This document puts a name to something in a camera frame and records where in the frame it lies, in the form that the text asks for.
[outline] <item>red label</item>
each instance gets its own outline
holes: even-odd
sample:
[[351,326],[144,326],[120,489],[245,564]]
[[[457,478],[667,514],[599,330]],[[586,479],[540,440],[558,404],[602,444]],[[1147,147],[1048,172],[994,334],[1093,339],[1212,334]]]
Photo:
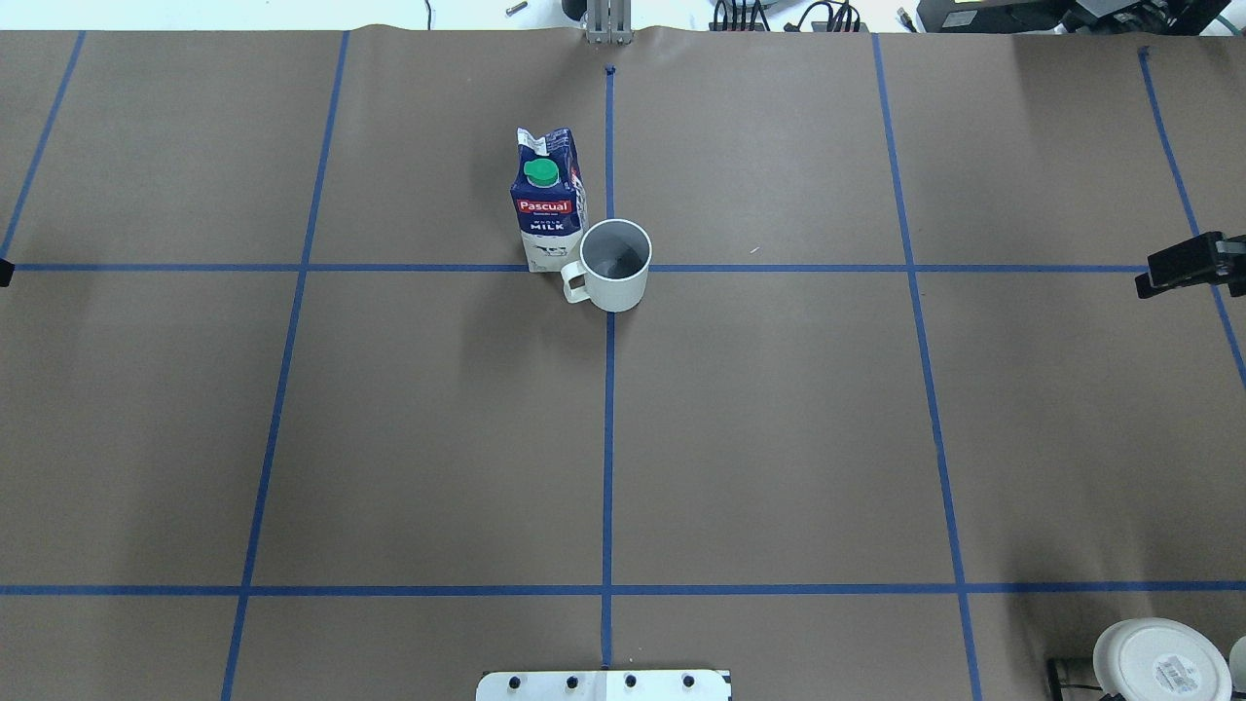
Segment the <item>red label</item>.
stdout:
[[532,199],[516,199],[515,205],[520,208],[520,212],[525,214],[531,214],[535,212],[546,212],[551,214],[569,214],[571,213],[571,199],[558,199],[557,202],[535,202]]

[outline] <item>white background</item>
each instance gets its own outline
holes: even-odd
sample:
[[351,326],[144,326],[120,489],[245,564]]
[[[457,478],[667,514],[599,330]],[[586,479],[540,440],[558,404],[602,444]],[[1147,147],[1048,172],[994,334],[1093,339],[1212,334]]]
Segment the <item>white background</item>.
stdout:
[[[559,0],[528,0],[512,17],[503,10],[518,0],[430,0],[434,29],[537,29],[577,26],[562,14]],[[901,5],[916,21],[917,0],[854,0],[871,31],[905,31],[896,21]],[[807,0],[779,0],[769,12],[780,31],[796,21]],[[633,0],[632,26],[708,27],[713,0]],[[824,20],[817,9],[810,19]],[[1232,0],[1224,16],[1246,26],[1246,0]],[[386,24],[424,29],[424,0],[0,0],[0,29],[61,30],[270,30],[356,29]],[[1229,34],[1212,22],[1204,34]]]

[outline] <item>black clamp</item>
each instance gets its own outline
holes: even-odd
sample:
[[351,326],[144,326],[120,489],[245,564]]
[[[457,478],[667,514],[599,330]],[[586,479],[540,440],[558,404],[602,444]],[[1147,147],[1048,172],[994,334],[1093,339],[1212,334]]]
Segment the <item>black clamp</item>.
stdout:
[[1136,278],[1139,299],[1176,286],[1227,284],[1230,296],[1246,295],[1246,235],[1225,238],[1209,230],[1146,256],[1148,270]]

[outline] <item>mug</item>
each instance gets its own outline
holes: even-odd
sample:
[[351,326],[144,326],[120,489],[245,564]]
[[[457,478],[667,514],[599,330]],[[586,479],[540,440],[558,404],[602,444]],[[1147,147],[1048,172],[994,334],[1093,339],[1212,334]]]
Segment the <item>mug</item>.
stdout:
[[[562,266],[562,293],[572,304],[592,299],[607,311],[625,311],[644,295],[649,279],[653,242],[640,224],[606,219],[589,227],[579,239],[579,259]],[[571,280],[584,278],[583,286]]]

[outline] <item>green bottle cap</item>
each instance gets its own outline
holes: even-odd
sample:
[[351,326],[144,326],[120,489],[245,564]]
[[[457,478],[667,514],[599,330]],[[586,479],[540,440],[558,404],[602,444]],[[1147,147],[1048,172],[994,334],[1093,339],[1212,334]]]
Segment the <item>green bottle cap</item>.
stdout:
[[549,187],[558,182],[558,163],[549,158],[536,158],[523,163],[523,174],[537,187]]

